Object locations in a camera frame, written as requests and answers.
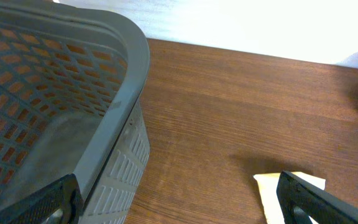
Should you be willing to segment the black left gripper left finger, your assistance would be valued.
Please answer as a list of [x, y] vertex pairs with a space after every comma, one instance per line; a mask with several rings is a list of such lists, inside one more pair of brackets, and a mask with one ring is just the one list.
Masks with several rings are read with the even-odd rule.
[[2, 209], [0, 223], [78, 223], [83, 198], [75, 174], [68, 174]]

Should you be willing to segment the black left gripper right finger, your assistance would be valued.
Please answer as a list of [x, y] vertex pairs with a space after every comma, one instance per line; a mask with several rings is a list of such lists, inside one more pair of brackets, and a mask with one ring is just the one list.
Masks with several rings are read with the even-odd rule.
[[288, 171], [281, 172], [276, 193], [286, 224], [358, 224], [358, 208]]

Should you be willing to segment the cream snack bag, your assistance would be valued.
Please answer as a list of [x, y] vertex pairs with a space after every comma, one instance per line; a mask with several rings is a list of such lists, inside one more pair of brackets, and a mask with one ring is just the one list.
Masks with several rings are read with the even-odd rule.
[[[325, 189], [326, 180], [303, 172], [292, 174], [311, 183], [321, 190]], [[283, 213], [277, 197], [277, 186], [280, 173], [256, 174], [253, 178], [257, 181], [259, 194], [264, 208], [264, 214], [268, 224], [284, 224]]]

